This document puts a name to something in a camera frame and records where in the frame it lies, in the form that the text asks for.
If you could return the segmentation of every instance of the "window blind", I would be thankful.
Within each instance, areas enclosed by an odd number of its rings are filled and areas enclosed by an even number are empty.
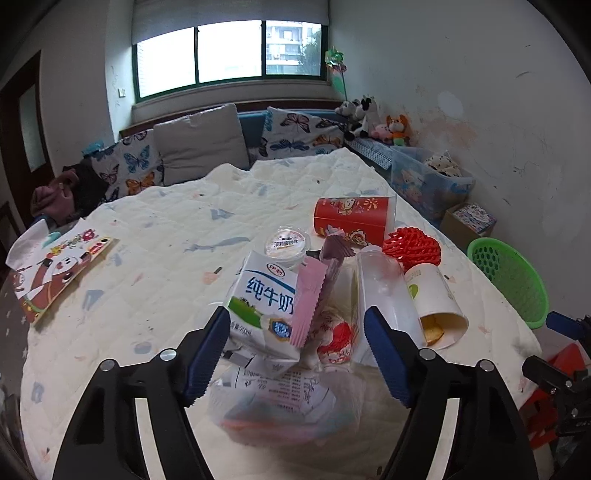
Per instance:
[[[238,20],[328,25],[328,0],[135,0],[134,44],[183,28]]]

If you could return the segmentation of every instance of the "pink stuffed toy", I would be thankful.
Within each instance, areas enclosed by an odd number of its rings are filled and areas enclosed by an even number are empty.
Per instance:
[[[388,145],[392,145],[393,143],[404,145],[405,140],[408,139],[408,135],[404,133],[407,126],[408,120],[404,115],[400,115],[394,119],[388,115],[386,123],[377,125],[369,133],[369,136]]]

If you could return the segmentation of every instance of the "wooden door frame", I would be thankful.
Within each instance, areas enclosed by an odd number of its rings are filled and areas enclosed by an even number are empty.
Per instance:
[[[54,177],[51,160],[45,142],[43,122],[41,120],[41,105],[39,100],[40,64],[41,50],[35,53],[29,61],[27,61],[19,71],[13,75],[4,88],[0,90],[0,153],[2,154],[2,163],[12,193],[12,198],[25,226],[29,225],[33,219],[30,212],[30,200],[33,192],[29,191],[30,188],[27,188],[27,186],[23,188],[22,186],[14,185],[14,182],[11,182],[11,178],[14,179],[23,174],[31,174],[30,170],[25,170],[25,168],[28,169],[29,167],[28,163],[26,163],[27,155],[24,142],[22,141],[18,99],[32,86],[35,86],[37,124],[39,127],[39,135],[41,137],[41,148],[43,149],[43,156],[46,161],[46,163],[36,169],[35,172],[32,172],[32,175],[38,181],[37,186],[47,184],[48,181]]]

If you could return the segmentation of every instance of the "butterfly pillow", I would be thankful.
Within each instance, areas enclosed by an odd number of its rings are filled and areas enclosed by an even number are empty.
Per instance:
[[[164,167],[154,141],[154,130],[130,135],[93,156],[93,168],[109,184],[105,201],[136,195],[163,185]]]
[[[342,146],[342,124],[269,107],[257,153],[259,160],[272,160],[325,154]]]

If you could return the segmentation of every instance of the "white quilt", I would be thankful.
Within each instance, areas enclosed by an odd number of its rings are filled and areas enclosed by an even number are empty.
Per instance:
[[[28,334],[21,420],[38,478],[51,478],[70,417],[101,360],[134,364],[177,346],[186,332],[204,325],[214,309],[209,304],[224,299],[244,256],[260,249],[280,225],[306,229],[313,247],[319,247],[322,240],[312,228],[319,197],[389,194],[384,179],[340,149],[259,161],[251,171],[224,164],[203,179],[151,187],[94,211],[88,220],[119,242],[74,281]],[[521,375],[524,359],[540,354],[534,335],[466,256],[400,197],[396,215],[441,243],[440,269],[470,321],[464,337],[440,354],[466,365],[489,358],[521,406],[535,388]],[[321,446],[238,445],[207,417],[207,396],[197,400],[188,416],[214,477],[378,478],[407,411],[389,396],[377,370],[362,374],[366,392],[359,431]],[[441,478],[444,471],[454,431],[453,406],[450,402],[431,478]],[[138,417],[151,479],[163,479],[153,438],[146,438],[150,421],[145,403],[139,405]]]

